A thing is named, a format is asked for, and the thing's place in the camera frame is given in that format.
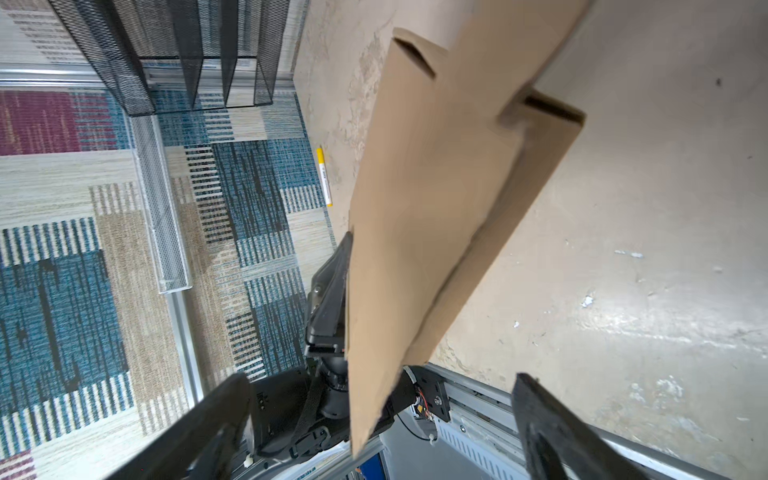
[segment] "black strap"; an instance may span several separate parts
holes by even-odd
[[[282,447],[277,452],[265,452],[263,450],[257,450],[256,455],[261,458],[275,458],[285,449],[293,447],[298,442],[312,425],[317,420],[317,409],[320,406],[320,398],[323,396],[323,379],[319,375],[315,375],[312,378],[312,384],[310,390],[306,394],[306,401],[304,402],[304,408],[301,410],[299,421],[296,423],[296,428],[293,429],[293,435],[286,446]]]

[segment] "blue panel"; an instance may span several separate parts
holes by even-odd
[[[313,186],[317,189],[319,198],[323,198],[320,178],[315,168],[315,157],[312,156],[310,143],[306,138],[267,140],[264,143],[280,188]]]
[[[363,463],[359,468],[362,477],[365,480],[386,480],[384,476],[384,465],[382,465],[381,454],[374,455]]]
[[[272,104],[258,108],[264,119],[267,138],[304,138],[306,136],[296,93],[292,88],[276,88],[272,95]]]
[[[180,90],[160,90],[153,92],[157,111],[185,111],[184,113],[163,113],[157,116],[166,147],[199,145],[209,142],[205,128],[205,116],[202,111],[189,110],[187,92]]]
[[[127,372],[100,250],[2,267],[0,293],[0,415]]]
[[[243,141],[211,145],[224,201],[238,245],[240,265],[263,259],[246,255],[245,243],[268,252],[273,259],[293,253],[280,188],[264,142]]]
[[[246,290],[267,375],[302,365],[306,296],[299,269],[250,280]]]

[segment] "cardboard flap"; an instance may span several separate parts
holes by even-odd
[[[522,151],[493,210],[426,314],[403,357],[403,365],[422,365],[429,361],[475,286],[581,131],[584,113],[533,91],[521,104],[510,104],[499,120],[502,125],[517,126],[525,131]]]
[[[442,70],[442,65],[448,57],[448,50],[440,45],[400,27],[395,27],[392,30],[392,39],[410,50],[414,55],[413,60],[422,62],[432,72],[432,77],[435,77]]]
[[[570,35],[589,0],[481,0],[444,63],[444,79],[495,118],[525,95]]]

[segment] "metal bracket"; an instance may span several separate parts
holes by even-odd
[[[443,422],[450,422],[450,406],[448,395],[445,394],[445,384],[440,375],[430,372],[422,366],[411,366],[416,377],[416,385],[424,393],[429,411]]]

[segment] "red wire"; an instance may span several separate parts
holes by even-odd
[[[429,411],[429,404],[427,403],[427,399],[424,398],[424,392],[422,392],[421,389],[419,389],[419,396],[421,396],[422,400],[424,400],[424,409],[427,411],[428,414],[431,415],[432,413]]]

